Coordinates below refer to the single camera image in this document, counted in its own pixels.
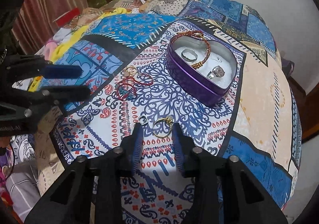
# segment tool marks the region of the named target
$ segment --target gold ring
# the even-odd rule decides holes
[[[172,129],[173,129],[173,116],[169,115],[165,118],[160,118],[160,119],[157,119],[154,123],[153,123],[153,127],[160,121],[165,121],[168,125],[169,125],[169,132],[165,135],[165,136],[159,136],[157,135],[154,131],[153,134],[155,137],[158,137],[158,138],[166,138],[171,132],[172,132]]]
[[[129,77],[129,76],[135,76],[138,70],[134,66],[128,66],[123,69],[124,71],[124,76]]]

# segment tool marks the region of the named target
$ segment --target yellow cloth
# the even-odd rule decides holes
[[[112,15],[117,15],[117,14],[128,14],[131,12],[128,12],[125,8],[116,8],[112,13],[104,13],[102,14],[98,19],[103,19],[105,17],[108,16],[112,16]],[[52,61],[53,63],[56,62],[59,58],[61,58],[65,52],[67,52],[69,50],[70,47],[72,47],[75,43],[77,43],[83,33],[85,33],[87,31],[87,29],[90,27],[91,24],[82,26],[81,28],[79,28],[76,32],[74,32],[72,34],[72,37],[70,38],[69,41],[62,43],[60,45],[57,46],[57,48],[55,49],[55,51],[53,51],[51,57],[50,57],[50,61]],[[32,84],[29,87],[29,92],[35,92],[38,89],[38,86],[40,84],[40,80],[42,79],[42,76],[38,76],[36,78],[34,78]]]

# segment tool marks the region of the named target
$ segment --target screw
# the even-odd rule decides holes
[[[193,152],[196,154],[199,154],[203,151],[203,149],[201,147],[193,147]]]
[[[77,162],[80,162],[80,163],[84,162],[86,159],[87,159],[87,157],[84,155],[77,156],[77,158],[76,158]]]
[[[234,163],[236,163],[236,162],[239,161],[239,157],[238,157],[238,156],[235,156],[235,155],[231,155],[231,156],[229,157],[229,159],[230,159],[230,161],[232,161],[232,162],[234,162]]]
[[[115,147],[113,148],[113,152],[115,154],[121,154],[123,152],[123,149],[121,147]]]
[[[26,110],[24,111],[24,115],[25,115],[27,118],[29,118],[29,117],[32,115],[32,111],[31,111],[30,109],[26,109]]]
[[[50,92],[49,92],[48,90],[43,90],[43,91],[42,91],[42,94],[43,94],[44,96],[48,96],[48,95],[50,95]]]

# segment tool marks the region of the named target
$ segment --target ring with gemstone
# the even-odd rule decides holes
[[[153,132],[153,134],[154,134],[155,137],[158,137],[158,138],[166,138],[166,137],[172,132],[172,129],[173,129],[173,122],[174,122],[173,116],[169,115],[169,116],[167,116],[167,117],[165,117],[165,118],[159,118],[159,119],[157,119],[157,120],[153,123],[153,127],[154,127],[158,122],[160,122],[160,121],[165,121],[165,122],[169,125],[169,132],[168,132],[165,136],[159,136],[159,135],[157,135],[154,131],[152,131],[152,132]]]
[[[221,78],[225,75],[225,71],[220,66],[216,66],[213,68],[212,71],[210,71],[207,75],[208,79],[212,79],[214,77]]]
[[[189,57],[188,55],[186,55],[186,53],[191,54],[195,58]],[[196,54],[194,50],[186,48],[181,52],[181,57],[187,62],[195,62],[197,60],[198,55]]]

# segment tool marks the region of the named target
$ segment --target blanket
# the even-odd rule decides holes
[[[295,188],[301,156],[300,121],[293,94],[275,60],[272,35],[265,33],[269,30],[259,15],[244,5],[202,0],[203,6],[189,1],[178,0],[178,13],[164,13],[164,8],[154,8],[151,1],[152,14],[121,14],[93,22],[55,62],[80,65],[82,76],[43,79],[39,84],[39,88],[82,84],[92,92],[89,100],[68,104],[68,116],[58,121],[50,134],[64,167],[78,155],[103,155],[130,135],[139,115],[148,117],[139,167],[133,178],[121,179],[126,222],[179,223],[192,205],[194,180],[183,179],[178,172],[171,136],[158,139],[152,134],[153,122],[168,115],[195,145],[212,155],[237,155],[279,207],[287,203]],[[202,10],[181,15],[189,3],[189,7],[200,5]],[[207,10],[224,19],[205,18]],[[242,18],[247,24],[238,30]],[[165,65],[170,39],[189,30],[201,30],[207,40],[225,45],[237,61],[230,89],[212,107],[187,94]],[[124,78],[123,69],[131,65],[154,82],[136,86],[136,97],[122,101],[115,91],[116,83]],[[162,125],[159,130],[167,129]],[[221,190],[219,201],[222,210]]]

